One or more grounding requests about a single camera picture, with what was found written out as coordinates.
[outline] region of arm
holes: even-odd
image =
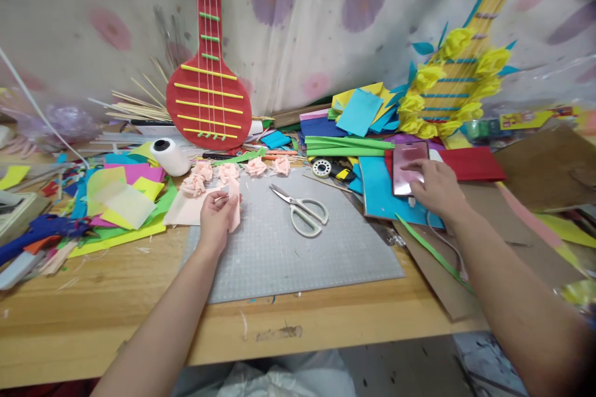
[[[412,193],[455,232],[484,315],[530,395],[570,395],[594,345],[588,324],[472,209],[449,166],[418,160],[404,169],[422,171]]]
[[[238,197],[229,200],[221,191],[206,198],[197,249],[112,362],[94,397],[169,395],[188,355],[237,203]]]

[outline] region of cutting mat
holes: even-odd
[[[289,177],[239,178],[241,222],[228,238],[209,303],[404,276],[393,249],[342,192],[302,176],[304,169]],[[271,183],[297,199],[310,197],[325,204],[329,222],[317,237],[305,238],[295,231],[289,205],[269,189]],[[201,227],[192,226],[183,263],[200,235]]]

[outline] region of scissors handle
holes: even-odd
[[[290,219],[292,220],[292,225],[298,234],[301,234],[304,237],[314,237],[321,232],[320,225],[317,224],[313,219],[310,218],[310,215],[307,214],[302,210],[302,208],[298,207],[297,205],[290,205]],[[312,231],[304,231],[301,227],[304,225],[299,225],[298,220],[306,223],[312,229]]]
[[[324,204],[322,204],[318,200],[314,200],[312,198],[298,198],[295,201],[296,201],[296,206],[301,208],[303,211],[306,211],[308,214],[312,215],[315,219],[317,219],[323,225],[327,224],[327,221],[329,220],[329,211],[327,211],[327,208],[325,207]],[[313,211],[312,208],[307,207],[305,205],[306,203],[312,203],[317,208],[321,209],[322,214],[319,214],[319,213]]]

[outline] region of white cable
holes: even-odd
[[[435,236],[437,236],[439,239],[441,239],[445,244],[447,244],[449,247],[451,247],[452,250],[455,251],[458,254],[458,258],[459,258],[459,277],[461,278],[461,280],[463,282],[467,282],[468,281],[468,277],[467,277],[466,265],[464,264],[464,258],[462,257],[462,255],[459,252],[459,250],[457,248],[455,248],[455,246],[453,246],[449,241],[447,241],[442,235],[440,235],[433,228],[433,226],[430,224],[430,211],[427,211],[427,225],[430,228],[430,230],[435,234]]]
[[[4,60],[4,63],[6,64],[6,66],[8,67],[8,69],[11,71],[12,75],[17,80],[17,82],[19,83],[19,87],[21,88],[21,90],[23,90],[23,93],[25,94],[25,96],[27,96],[27,99],[33,105],[33,108],[35,109],[35,111],[37,111],[37,113],[39,114],[39,116],[41,117],[41,119],[43,120],[43,122],[45,122],[45,124],[50,128],[50,130],[58,137],[58,139],[60,141],[62,141],[64,143],[64,145],[67,148],[69,148],[75,155],[77,155],[77,157],[79,157],[81,159],[81,161],[84,163],[84,165],[87,167],[87,169],[90,169],[91,167],[89,166],[89,163],[87,163],[87,160],[85,160],[81,154],[79,154],[76,150],[74,150],[70,146],[70,144],[68,144],[65,141],[65,139],[62,138],[62,136],[58,133],[58,131],[54,128],[54,126],[48,121],[48,118],[45,117],[45,115],[43,114],[42,110],[37,105],[35,99],[33,99],[33,96],[31,95],[31,92],[29,91],[29,89],[27,88],[27,86],[25,85],[25,83],[23,82],[23,79],[21,79],[21,77],[19,76],[19,73],[17,73],[17,70],[12,65],[11,61],[8,59],[8,56],[5,54],[5,52],[2,49],[2,47],[0,47],[0,56],[2,56],[2,59]]]

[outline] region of pink phone case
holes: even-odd
[[[393,150],[393,195],[411,196],[410,182],[414,180],[424,182],[421,173],[402,170],[402,166],[420,158],[428,159],[428,143],[426,141],[395,145]]]

